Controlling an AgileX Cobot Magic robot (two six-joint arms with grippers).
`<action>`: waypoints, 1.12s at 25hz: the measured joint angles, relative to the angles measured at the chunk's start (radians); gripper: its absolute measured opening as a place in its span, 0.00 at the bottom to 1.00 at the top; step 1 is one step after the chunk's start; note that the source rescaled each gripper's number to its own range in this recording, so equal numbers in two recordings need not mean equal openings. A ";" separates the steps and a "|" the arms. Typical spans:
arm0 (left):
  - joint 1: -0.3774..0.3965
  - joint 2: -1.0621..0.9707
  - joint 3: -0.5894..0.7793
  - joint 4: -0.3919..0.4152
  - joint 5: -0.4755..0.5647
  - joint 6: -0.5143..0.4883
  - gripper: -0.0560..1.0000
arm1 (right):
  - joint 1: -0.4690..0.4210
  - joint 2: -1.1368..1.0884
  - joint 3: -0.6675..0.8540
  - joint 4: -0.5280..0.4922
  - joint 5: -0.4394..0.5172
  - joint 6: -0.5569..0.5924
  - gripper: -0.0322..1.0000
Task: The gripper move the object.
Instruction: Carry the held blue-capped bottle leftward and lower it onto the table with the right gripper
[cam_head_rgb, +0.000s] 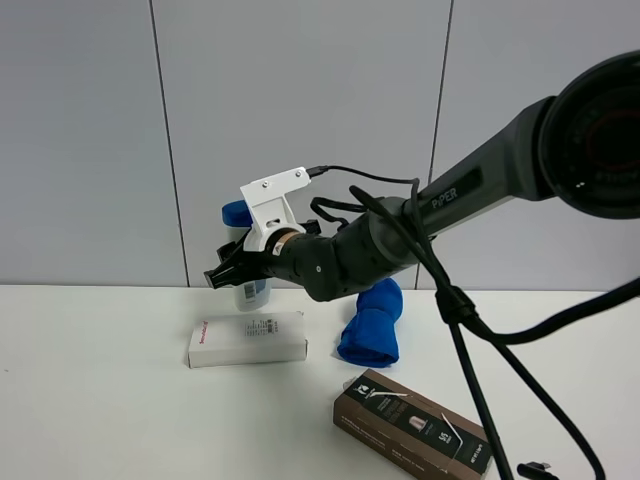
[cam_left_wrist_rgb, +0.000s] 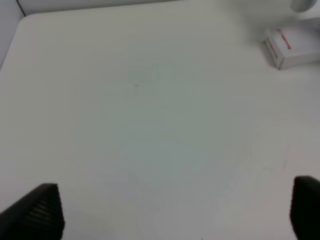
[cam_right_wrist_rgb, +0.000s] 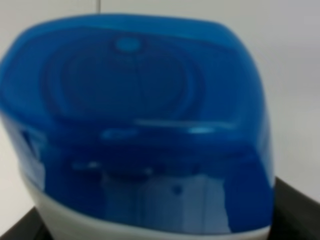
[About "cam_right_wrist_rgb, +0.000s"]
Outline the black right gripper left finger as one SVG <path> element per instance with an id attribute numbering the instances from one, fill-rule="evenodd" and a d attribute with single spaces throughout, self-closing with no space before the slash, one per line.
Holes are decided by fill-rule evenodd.
<path id="1" fill-rule="evenodd" d="M 1 240 L 53 240 L 38 211 L 32 208 L 13 227 L 5 232 Z"/>

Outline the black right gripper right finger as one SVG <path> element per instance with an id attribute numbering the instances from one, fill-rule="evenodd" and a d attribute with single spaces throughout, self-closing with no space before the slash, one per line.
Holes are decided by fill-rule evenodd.
<path id="1" fill-rule="evenodd" d="M 280 178 L 269 240 L 320 240 L 320 204 Z"/>

